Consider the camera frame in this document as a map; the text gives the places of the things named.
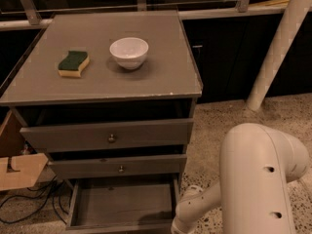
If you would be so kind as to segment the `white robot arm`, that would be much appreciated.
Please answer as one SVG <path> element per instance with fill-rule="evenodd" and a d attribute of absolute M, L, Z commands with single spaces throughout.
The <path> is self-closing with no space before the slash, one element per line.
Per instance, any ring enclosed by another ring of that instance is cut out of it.
<path fill-rule="evenodd" d="M 188 187 L 172 234 L 193 234 L 208 211 L 222 210 L 223 234 L 295 234 L 287 184 L 305 175 L 309 153 L 296 137 L 259 124 L 232 128 L 219 153 L 219 182 Z"/>

